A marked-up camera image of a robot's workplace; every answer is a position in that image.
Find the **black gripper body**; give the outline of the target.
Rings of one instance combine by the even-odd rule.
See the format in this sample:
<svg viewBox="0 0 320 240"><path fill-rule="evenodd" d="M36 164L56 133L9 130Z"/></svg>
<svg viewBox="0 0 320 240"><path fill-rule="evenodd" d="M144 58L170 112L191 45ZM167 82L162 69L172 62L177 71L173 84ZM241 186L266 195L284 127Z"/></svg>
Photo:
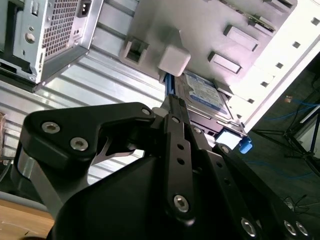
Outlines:
<svg viewBox="0 0 320 240"><path fill-rule="evenodd" d="M192 173L186 203L165 196L164 165L139 160L72 196L60 210L53 240L219 240L214 183ZM180 208L188 207L186 212Z"/></svg>

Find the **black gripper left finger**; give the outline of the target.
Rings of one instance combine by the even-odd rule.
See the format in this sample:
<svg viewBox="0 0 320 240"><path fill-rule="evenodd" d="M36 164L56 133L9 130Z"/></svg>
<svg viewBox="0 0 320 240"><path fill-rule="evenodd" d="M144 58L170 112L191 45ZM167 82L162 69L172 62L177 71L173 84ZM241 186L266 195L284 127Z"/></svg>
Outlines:
<svg viewBox="0 0 320 240"><path fill-rule="evenodd" d="M57 219L77 193L147 158L164 166L164 195L187 212L191 143L178 100L157 110L140 102L37 111L23 123L14 163Z"/></svg>

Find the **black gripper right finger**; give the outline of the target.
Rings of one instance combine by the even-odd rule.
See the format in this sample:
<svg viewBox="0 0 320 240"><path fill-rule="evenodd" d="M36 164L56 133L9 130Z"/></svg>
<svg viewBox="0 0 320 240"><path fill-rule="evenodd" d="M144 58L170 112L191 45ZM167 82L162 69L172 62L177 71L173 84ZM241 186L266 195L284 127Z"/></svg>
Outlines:
<svg viewBox="0 0 320 240"><path fill-rule="evenodd" d="M224 144L211 147L191 125L184 100L178 100L191 150L206 186L219 200L215 237L219 240L309 240L311 232L287 205Z"/></svg>

